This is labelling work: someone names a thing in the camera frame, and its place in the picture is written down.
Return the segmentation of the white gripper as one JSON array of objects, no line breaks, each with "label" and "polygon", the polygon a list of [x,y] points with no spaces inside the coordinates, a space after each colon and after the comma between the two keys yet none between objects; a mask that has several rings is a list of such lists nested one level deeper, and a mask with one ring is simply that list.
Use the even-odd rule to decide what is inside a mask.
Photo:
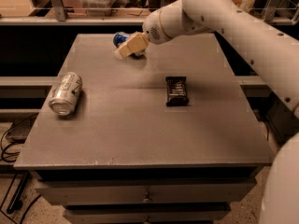
[{"label": "white gripper", "polygon": [[160,9],[155,10],[144,20],[142,29],[146,35],[144,33],[135,32],[127,39],[125,44],[132,52],[145,52],[149,42],[160,45],[170,40],[164,32],[161,13],[162,11]]}]

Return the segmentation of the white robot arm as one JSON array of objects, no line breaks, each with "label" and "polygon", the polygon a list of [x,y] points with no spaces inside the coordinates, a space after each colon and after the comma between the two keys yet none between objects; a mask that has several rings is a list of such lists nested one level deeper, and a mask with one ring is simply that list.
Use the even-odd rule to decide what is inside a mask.
[{"label": "white robot arm", "polygon": [[[233,0],[177,0],[152,12],[140,33],[115,51],[125,58],[180,35],[219,33],[299,118],[298,41],[238,7]],[[265,185],[259,224],[299,224],[299,133],[276,155]]]}]

